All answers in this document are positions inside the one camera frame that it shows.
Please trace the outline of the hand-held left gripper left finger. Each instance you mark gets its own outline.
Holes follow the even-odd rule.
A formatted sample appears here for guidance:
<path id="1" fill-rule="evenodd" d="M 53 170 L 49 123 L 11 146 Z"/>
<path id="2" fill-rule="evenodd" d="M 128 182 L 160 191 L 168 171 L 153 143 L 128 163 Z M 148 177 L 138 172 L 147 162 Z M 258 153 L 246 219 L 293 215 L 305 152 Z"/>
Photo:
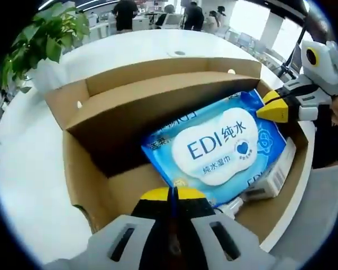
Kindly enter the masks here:
<path id="1" fill-rule="evenodd" d="M 85 251 L 43 269 L 165 269 L 168 188 L 145 193 L 130 215 L 120 215 L 88 240 Z"/>

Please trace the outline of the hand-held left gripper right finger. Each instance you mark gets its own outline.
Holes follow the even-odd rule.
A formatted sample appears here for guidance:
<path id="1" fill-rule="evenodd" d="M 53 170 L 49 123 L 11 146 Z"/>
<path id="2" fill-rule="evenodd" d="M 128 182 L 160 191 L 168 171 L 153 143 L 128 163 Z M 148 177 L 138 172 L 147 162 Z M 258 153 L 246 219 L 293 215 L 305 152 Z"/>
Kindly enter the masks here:
<path id="1" fill-rule="evenodd" d="M 205 195 L 175 188 L 176 229 L 187 269 L 273 269 L 276 259 L 258 237 L 231 217 L 215 213 Z"/>

